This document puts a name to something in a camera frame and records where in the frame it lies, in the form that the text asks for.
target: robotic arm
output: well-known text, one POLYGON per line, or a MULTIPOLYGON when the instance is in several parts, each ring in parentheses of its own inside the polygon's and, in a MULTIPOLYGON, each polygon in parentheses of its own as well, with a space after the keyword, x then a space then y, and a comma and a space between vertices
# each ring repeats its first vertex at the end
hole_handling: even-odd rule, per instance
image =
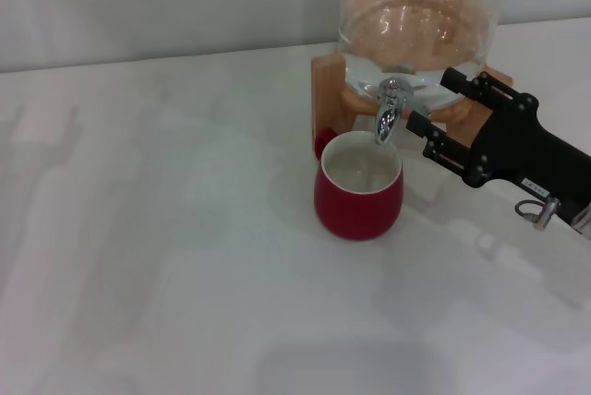
POLYGON ((591 239, 591 157, 550 134, 537 121, 538 100, 483 72, 472 81, 453 68, 444 88, 487 106, 492 115, 468 148, 447 136, 424 115, 412 112, 406 128, 427 138, 423 155, 458 174, 471 187, 502 179, 539 201, 522 201, 515 211, 540 231, 557 215, 591 239), (538 215, 521 212, 538 204, 538 215))

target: water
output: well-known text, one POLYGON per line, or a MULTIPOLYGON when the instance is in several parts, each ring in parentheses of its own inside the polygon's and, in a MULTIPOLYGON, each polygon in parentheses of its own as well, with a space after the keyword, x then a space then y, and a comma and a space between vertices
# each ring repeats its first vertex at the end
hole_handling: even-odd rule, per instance
POLYGON ((415 109, 440 109, 459 98, 439 85, 443 72, 475 77, 488 29, 478 0, 351 0, 339 30, 347 83, 374 97, 382 80, 402 77, 415 88, 415 109))
POLYGON ((325 166, 334 183, 357 193, 384 189, 398 173, 397 162, 388 148, 374 144, 335 152, 325 166))

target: mug handle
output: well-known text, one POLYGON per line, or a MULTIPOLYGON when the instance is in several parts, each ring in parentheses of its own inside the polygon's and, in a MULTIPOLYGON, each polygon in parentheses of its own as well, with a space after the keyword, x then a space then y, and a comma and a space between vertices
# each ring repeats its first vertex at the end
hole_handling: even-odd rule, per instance
POLYGON ((322 129, 314 139, 314 153, 316 158, 320 161, 324 148, 332 141, 333 138, 337 137, 337 134, 333 129, 326 127, 322 129))

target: faucet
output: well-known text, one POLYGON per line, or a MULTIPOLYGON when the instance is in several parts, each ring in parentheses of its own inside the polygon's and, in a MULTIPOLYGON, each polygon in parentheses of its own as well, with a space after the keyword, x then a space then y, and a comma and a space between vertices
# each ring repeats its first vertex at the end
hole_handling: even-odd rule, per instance
POLYGON ((376 143, 388 144, 404 107, 413 103, 413 87, 402 78, 386 78, 378 88, 380 107, 376 116, 376 143))

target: wooden base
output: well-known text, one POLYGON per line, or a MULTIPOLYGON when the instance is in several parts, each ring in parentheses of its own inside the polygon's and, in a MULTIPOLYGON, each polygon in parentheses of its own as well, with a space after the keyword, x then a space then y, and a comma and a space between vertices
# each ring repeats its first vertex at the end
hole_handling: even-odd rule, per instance
MULTIPOLYGON (((358 115, 375 116, 378 102, 362 97, 344 81, 346 63, 341 54, 319 56, 312 60, 312 140, 317 132, 332 128, 339 134, 348 132, 358 115)), ((494 78, 508 86, 513 79, 485 66, 494 78)), ((448 136, 469 147, 492 111, 467 98, 435 111, 431 120, 447 125, 448 136)))

